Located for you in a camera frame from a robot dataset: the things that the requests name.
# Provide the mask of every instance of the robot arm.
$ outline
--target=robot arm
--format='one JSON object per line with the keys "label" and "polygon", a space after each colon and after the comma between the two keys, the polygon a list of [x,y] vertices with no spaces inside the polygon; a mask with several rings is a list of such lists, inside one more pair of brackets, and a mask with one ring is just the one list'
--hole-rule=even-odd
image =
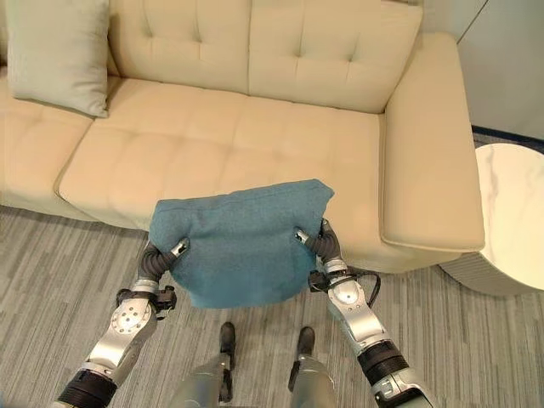
{"label": "robot arm", "polygon": [[148,244],[138,279],[130,290],[117,293],[117,308],[104,336],[50,408],[105,408],[110,403],[162,319],[157,314],[175,308],[174,288],[159,290],[159,280],[188,247],[189,241],[183,239],[170,252],[161,253]]}
{"label": "robot arm", "polygon": [[300,229],[295,235],[321,258],[325,273],[313,272],[310,288],[312,292],[326,292],[329,297],[328,309],[339,320],[378,406],[436,407],[427,387],[408,366],[367,304],[357,274],[342,259],[340,244],[329,222],[323,219],[320,236],[316,238]]}

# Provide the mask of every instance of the white wall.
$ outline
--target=white wall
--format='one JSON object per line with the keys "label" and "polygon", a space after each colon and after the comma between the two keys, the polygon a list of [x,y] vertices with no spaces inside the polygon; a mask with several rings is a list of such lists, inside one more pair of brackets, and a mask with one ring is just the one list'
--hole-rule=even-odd
{"label": "white wall", "polygon": [[459,40],[484,4],[485,0],[423,0],[422,28],[447,31]]}
{"label": "white wall", "polygon": [[544,139],[544,0],[490,0],[459,53],[472,124]]}

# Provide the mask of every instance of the blue towel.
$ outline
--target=blue towel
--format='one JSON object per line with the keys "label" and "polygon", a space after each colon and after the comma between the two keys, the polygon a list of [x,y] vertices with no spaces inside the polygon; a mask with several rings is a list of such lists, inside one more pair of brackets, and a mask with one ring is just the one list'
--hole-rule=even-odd
{"label": "blue towel", "polygon": [[316,235],[333,194],[314,179],[161,200],[150,241],[165,252],[189,237],[189,251],[170,272],[198,308],[282,302],[299,293],[315,269],[315,256],[297,241],[294,229]]}

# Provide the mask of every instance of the light green pillow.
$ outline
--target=light green pillow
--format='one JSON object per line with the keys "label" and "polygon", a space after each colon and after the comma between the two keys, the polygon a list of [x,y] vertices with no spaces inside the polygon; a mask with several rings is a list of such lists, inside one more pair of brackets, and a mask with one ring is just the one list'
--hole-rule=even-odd
{"label": "light green pillow", "polygon": [[107,117],[108,0],[7,0],[15,98]]}

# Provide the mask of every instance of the beige sofa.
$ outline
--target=beige sofa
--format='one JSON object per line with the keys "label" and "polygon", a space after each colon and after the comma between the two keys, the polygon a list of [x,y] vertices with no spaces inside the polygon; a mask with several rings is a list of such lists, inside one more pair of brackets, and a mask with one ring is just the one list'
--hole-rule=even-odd
{"label": "beige sofa", "polygon": [[157,200],[318,178],[348,261],[484,245],[455,41],[389,1],[110,1],[107,119],[0,77],[1,203],[146,230]]}

